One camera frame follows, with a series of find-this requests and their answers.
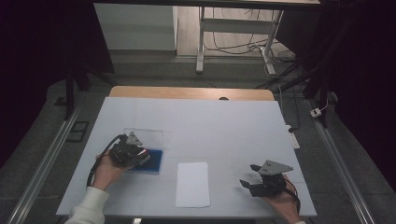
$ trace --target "hand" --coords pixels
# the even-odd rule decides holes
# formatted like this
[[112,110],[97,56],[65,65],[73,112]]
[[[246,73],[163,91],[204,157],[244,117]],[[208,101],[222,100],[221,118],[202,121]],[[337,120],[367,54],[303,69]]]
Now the hand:
[[[294,192],[294,187],[286,181],[286,188],[290,191]],[[282,192],[274,197],[264,197],[265,201],[267,201],[274,209],[290,224],[294,224],[296,222],[302,221],[297,212],[296,202],[294,199],[286,192]]]
[[106,191],[107,187],[112,183],[117,182],[122,173],[129,168],[131,167],[120,168],[114,166],[113,161],[109,158],[107,152],[95,171],[92,187]]

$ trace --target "table surface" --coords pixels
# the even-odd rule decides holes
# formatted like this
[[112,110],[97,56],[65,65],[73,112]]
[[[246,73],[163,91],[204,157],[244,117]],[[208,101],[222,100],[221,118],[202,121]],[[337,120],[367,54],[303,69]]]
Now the table surface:
[[[114,88],[111,97],[105,99],[57,215],[68,215],[70,209],[80,202],[85,194],[85,183],[94,156],[114,136],[128,128],[163,131],[161,171],[159,175],[124,174],[119,182],[108,189],[110,198],[104,209],[105,215],[200,218],[276,216],[269,204],[251,197],[249,191],[239,183],[239,179],[259,183],[260,176],[251,171],[249,165],[262,165],[266,160],[294,168],[287,175],[299,191],[301,215],[316,215],[276,101],[206,100],[213,99],[211,94],[204,94],[204,100],[131,98],[121,96],[130,96],[132,92],[146,89],[152,90],[149,95],[152,97],[151,94],[156,91],[144,87],[128,88],[130,91],[120,89],[123,88]],[[157,97],[177,98],[172,90],[186,92],[187,89],[157,90]],[[234,96],[241,92],[222,89],[191,90],[217,91],[221,96],[224,92],[234,93]],[[211,205],[206,208],[177,208],[177,165],[180,162],[195,161],[205,161],[208,164]]]

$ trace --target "dark background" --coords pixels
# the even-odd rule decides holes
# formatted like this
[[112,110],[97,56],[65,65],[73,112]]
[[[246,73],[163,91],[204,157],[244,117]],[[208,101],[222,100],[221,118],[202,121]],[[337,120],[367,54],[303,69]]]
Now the dark background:
[[70,69],[86,71],[83,65],[114,71],[89,0],[1,1],[0,31],[3,165],[39,114],[51,84]]

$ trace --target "wall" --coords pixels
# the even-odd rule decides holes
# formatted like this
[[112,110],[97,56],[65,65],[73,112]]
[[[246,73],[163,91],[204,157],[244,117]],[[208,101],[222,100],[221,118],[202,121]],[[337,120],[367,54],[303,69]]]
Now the wall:
[[109,49],[176,49],[177,7],[94,5]]

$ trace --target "floor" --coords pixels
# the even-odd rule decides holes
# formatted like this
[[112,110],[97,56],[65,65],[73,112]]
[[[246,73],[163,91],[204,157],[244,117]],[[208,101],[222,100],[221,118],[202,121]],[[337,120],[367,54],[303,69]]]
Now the floor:
[[[221,9],[216,9],[215,14],[222,16]],[[238,45],[248,43],[242,39],[229,43],[221,42],[219,45]],[[211,36],[205,38],[210,44]],[[111,78],[121,85],[141,86],[175,86],[175,87],[204,87],[204,88],[241,88],[255,89],[269,80],[264,74],[263,63],[260,57],[208,57],[205,59],[205,71],[201,75],[195,73],[195,59],[187,57],[194,55],[193,51],[186,50],[185,56],[169,55],[133,55],[113,52],[112,60],[116,74]],[[281,72],[288,66],[287,63],[276,64],[276,71]],[[301,74],[297,70],[288,77],[282,78],[264,88],[276,88],[277,85],[289,81]],[[76,96],[86,96],[86,101],[78,114],[76,122],[83,123],[86,132],[70,133],[49,172],[42,189],[38,193],[34,204],[25,219],[25,223],[64,223],[66,218],[55,216],[56,210],[67,188],[79,157],[89,138],[92,127],[102,102],[108,96],[111,86],[103,80],[89,75],[92,87],[87,92],[76,91]],[[309,115],[309,107],[302,97],[304,83],[294,89],[276,94],[279,106],[283,108],[285,122],[294,128],[297,140],[301,146],[295,153],[304,172],[304,178],[310,190],[317,217],[306,217],[307,223],[361,223],[356,215],[345,187],[334,169],[332,160],[321,140],[315,121]],[[35,173],[49,148],[52,139],[63,123],[64,106],[56,104],[60,97],[64,97],[64,81],[52,85],[48,90],[48,99],[40,115],[32,125],[30,131],[20,142],[15,153],[0,170],[0,223],[6,223],[23,191]],[[344,126],[334,113],[336,104],[329,98],[327,122],[328,130],[338,147],[344,161],[367,202],[376,223],[396,223],[395,192],[379,173],[375,164],[361,147],[353,134]],[[255,220],[258,224],[283,223],[278,217]],[[131,218],[107,217],[106,223],[132,223]],[[205,220],[200,223],[220,223],[220,220]]]

